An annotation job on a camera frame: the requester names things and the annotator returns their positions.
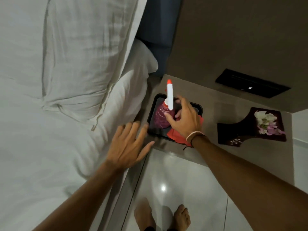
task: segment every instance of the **flower arrangement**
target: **flower arrangement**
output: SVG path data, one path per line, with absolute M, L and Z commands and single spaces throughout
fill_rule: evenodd
M 267 134 L 267 135 L 284 135 L 285 132 L 280 130 L 277 127 L 277 117 L 272 113 L 266 113 L 266 111 L 256 111 L 254 113 L 254 116 L 256 117 L 258 121 L 258 128 L 259 133 L 261 135 Z

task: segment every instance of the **person's left foot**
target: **person's left foot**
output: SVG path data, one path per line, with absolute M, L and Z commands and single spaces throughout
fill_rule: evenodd
M 156 223 L 152 216 L 152 209 L 149 201 L 143 198 L 137 205 L 134 216 L 140 231 L 144 231 L 147 227 L 156 229 Z

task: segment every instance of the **pink spray bottle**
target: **pink spray bottle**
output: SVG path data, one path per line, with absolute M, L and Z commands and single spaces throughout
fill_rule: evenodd
M 173 109 L 173 86 L 171 79 L 167 81 L 167 99 L 163 103 L 161 103 L 154 116 L 154 124 L 157 128 L 167 128 L 170 126 L 170 123 L 167 121 L 164 112 L 169 113 L 172 117 L 174 117 L 174 109 Z

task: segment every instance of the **pink liquid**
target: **pink liquid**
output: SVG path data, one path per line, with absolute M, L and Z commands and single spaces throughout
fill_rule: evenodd
M 154 124 L 157 128 L 167 128 L 170 126 L 170 123 L 167 121 L 164 112 L 169 113 L 172 117 L 174 117 L 174 109 L 170 110 L 164 106 L 164 102 L 162 102 L 157 108 L 154 116 Z

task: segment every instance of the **white bed sheet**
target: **white bed sheet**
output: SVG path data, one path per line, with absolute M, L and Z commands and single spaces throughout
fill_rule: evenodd
M 32 230 L 105 159 L 116 127 L 140 110 L 148 77 L 140 70 L 157 69 L 143 46 L 135 48 L 138 57 L 127 64 L 146 57 L 151 62 L 137 70 L 125 66 L 95 131 L 60 112 L 43 111 L 41 100 L 23 95 L 13 80 L 0 78 L 0 230 Z M 106 202 L 91 230 L 97 230 Z

